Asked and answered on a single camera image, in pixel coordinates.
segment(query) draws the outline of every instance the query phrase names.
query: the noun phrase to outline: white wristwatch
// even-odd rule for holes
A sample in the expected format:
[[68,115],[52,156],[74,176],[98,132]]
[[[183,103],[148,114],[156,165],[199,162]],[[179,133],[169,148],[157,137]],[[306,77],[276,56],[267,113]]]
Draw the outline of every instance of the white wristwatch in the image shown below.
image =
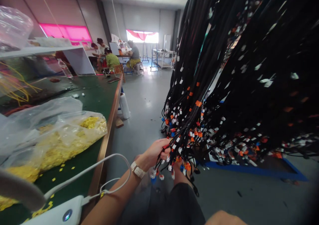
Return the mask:
[[143,178],[144,175],[146,174],[145,171],[143,171],[136,163],[135,161],[132,163],[131,165],[131,169],[132,169],[132,172],[135,173],[139,178]]

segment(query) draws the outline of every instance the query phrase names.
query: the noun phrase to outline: wrist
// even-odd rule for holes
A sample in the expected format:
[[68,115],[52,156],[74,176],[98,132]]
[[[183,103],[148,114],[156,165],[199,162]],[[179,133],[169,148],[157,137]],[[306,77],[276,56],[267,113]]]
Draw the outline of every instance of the wrist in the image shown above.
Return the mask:
[[145,153],[141,154],[135,162],[144,172],[147,172],[152,167],[150,159]]

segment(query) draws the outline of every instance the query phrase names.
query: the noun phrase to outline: wooden table edge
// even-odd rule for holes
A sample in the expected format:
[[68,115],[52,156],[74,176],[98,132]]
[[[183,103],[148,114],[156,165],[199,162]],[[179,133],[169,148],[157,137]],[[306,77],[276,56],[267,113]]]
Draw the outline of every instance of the wooden table edge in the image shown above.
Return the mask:
[[[120,94],[121,94],[121,88],[122,88],[122,82],[123,82],[123,75],[121,74],[121,79],[120,82],[117,85],[115,95],[114,95],[114,100],[111,108],[111,112],[109,115],[109,118],[107,120],[107,134],[103,137],[100,152],[97,158],[97,162],[101,161],[106,157],[106,150],[107,146],[110,140],[111,134],[114,133],[114,124],[116,121],[116,116],[117,116],[117,110],[119,107],[119,102],[120,102]],[[93,173],[93,178],[90,184],[90,188],[88,191],[89,196],[93,196],[98,193],[99,190],[99,185],[100,185],[100,180],[102,176],[102,169],[103,169],[103,163],[99,164]],[[91,200],[90,203],[83,209],[82,216],[81,216],[81,221],[89,214],[89,212],[92,210],[92,208],[95,206],[95,200]]]

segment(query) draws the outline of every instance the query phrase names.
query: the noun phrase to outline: white charging cable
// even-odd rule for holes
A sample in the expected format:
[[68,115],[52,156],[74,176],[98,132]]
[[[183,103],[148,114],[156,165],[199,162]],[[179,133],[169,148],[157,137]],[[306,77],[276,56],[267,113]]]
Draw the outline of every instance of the white charging cable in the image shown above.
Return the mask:
[[57,191],[59,191],[60,189],[64,188],[64,187],[67,186],[68,184],[72,183],[72,182],[73,182],[74,180],[76,180],[77,178],[81,177],[81,176],[82,176],[83,174],[85,174],[86,172],[90,171],[91,169],[95,168],[95,167],[98,166],[99,164],[103,163],[104,161],[106,161],[106,160],[108,160],[108,159],[110,159],[110,158],[112,158],[112,157],[114,157],[114,156],[120,156],[120,157],[122,157],[122,159],[126,162],[128,168],[129,168],[129,171],[130,171],[130,173],[129,173],[127,179],[125,180],[125,182],[124,182],[121,186],[119,186],[118,188],[114,189],[113,191],[109,191],[109,190],[106,190],[106,189],[102,190],[102,188],[103,188],[105,185],[107,185],[109,182],[112,182],[112,181],[114,181],[114,180],[119,180],[120,178],[112,179],[112,180],[106,182],[106,183],[105,183],[104,185],[102,185],[102,187],[100,188],[100,193],[98,193],[98,194],[96,194],[96,195],[94,195],[94,196],[87,196],[87,197],[84,199],[82,205],[88,203],[88,201],[91,200],[92,198],[99,196],[102,192],[104,192],[104,193],[106,193],[106,194],[111,194],[111,193],[114,193],[114,192],[120,190],[120,189],[127,183],[127,181],[129,180],[129,178],[130,178],[130,176],[131,176],[131,173],[132,173],[132,170],[131,170],[131,166],[130,166],[130,164],[129,164],[129,161],[128,161],[123,155],[121,155],[121,154],[112,154],[112,155],[110,155],[110,156],[108,156],[108,157],[105,157],[104,159],[102,159],[101,161],[97,162],[96,164],[94,164],[94,165],[88,167],[87,169],[83,170],[82,172],[78,173],[77,175],[75,175],[74,177],[68,179],[67,181],[65,181],[65,182],[63,182],[63,183],[61,183],[61,184],[59,184],[59,185],[53,187],[52,189],[50,189],[50,190],[44,195],[45,199],[48,200],[48,199],[51,197],[52,194],[56,193]]

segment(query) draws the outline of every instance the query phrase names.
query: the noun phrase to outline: worker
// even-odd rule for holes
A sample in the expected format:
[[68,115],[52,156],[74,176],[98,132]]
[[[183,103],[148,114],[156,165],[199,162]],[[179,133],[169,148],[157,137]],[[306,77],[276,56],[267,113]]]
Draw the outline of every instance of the worker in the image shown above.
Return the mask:
[[[156,140],[143,154],[135,160],[137,166],[146,172],[155,166],[158,155],[162,160],[166,160],[171,149],[163,149],[169,144],[169,139]],[[230,215],[224,211],[215,213],[206,223],[203,212],[197,202],[191,182],[180,171],[180,163],[175,163],[173,169],[175,172],[174,188],[167,197],[165,207],[157,217],[158,224],[207,224],[207,225],[245,225],[245,223],[236,216]],[[113,185],[110,191],[121,186],[129,175],[129,170]],[[141,178],[132,172],[127,183],[118,191],[112,194],[105,194],[96,206],[91,210],[82,222],[82,225],[111,225],[116,224],[121,216],[127,202],[141,182]],[[145,224],[153,224],[152,221],[145,221]]]
[[95,50],[95,52],[92,53],[93,56],[89,56],[89,60],[92,64],[92,66],[97,70],[101,70],[102,68],[102,62],[101,61],[101,56],[100,56],[100,49],[95,43],[91,43],[91,47]]
[[141,62],[141,59],[140,59],[140,52],[139,52],[139,49],[137,48],[137,46],[133,43],[132,40],[129,40],[127,42],[127,44],[129,45],[129,47],[132,49],[131,51],[128,52],[128,54],[131,56],[130,58],[130,61],[128,61],[126,63],[126,66],[127,67],[130,67],[130,68],[134,68],[134,66]]
[[98,39],[97,39],[97,44],[100,45],[100,46],[99,46],[100,56],[103,56],[104,50],[105,50],[106,48],[109,48],[109,47],[103,42],[103,39],[101,39],[101,38],[98,38]]
[[105,60],[106,60],[107,67],[114,68],[114,66],[120,64],[119,58],[112,53],[111,49],[106,48],[104,52],[106,54]]

